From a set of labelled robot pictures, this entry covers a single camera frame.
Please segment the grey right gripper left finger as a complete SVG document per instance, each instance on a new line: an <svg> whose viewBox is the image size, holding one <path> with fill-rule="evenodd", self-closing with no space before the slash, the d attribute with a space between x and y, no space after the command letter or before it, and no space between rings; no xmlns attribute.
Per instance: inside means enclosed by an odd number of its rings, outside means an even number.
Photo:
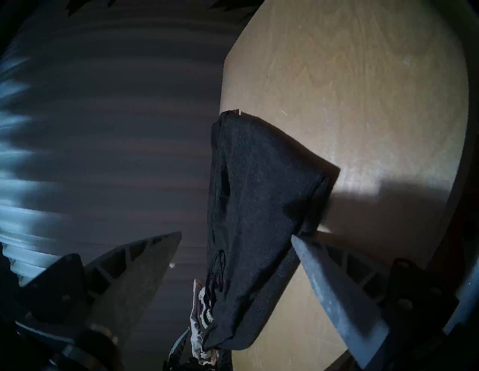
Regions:
<svg viewBox="0 0 479 371"><path fill-rule="evenodd" d="M94 325L124 346L181 240L181 232L146 238L113 248L87 265L79 254L63 256L17 292L15 324L65 343Z"/></svg>

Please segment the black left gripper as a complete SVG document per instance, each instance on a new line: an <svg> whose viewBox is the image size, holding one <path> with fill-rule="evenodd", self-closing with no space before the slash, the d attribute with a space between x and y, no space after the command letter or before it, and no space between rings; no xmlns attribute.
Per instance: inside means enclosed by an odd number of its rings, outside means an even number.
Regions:
<svg viewBox="0 0 479 371"><path fill-rule="evenodd" d="M209 353L216 356L215 364L200 364L199 360L191 355L184 357L185 350L170 349L167 359L163 362L163 370L233 370L232 353L230 350L215 349Z"/></svg>

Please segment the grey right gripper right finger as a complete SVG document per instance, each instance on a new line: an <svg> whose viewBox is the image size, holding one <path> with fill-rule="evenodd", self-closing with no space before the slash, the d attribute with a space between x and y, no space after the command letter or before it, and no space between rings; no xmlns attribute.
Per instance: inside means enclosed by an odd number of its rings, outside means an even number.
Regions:
<svg viewBox="0 0 479 371"><path fill-rule="evenodd" d="M419 370L458 300L406 258L385 267L351 249L291 236L318 302L359 370Z"/></svg>

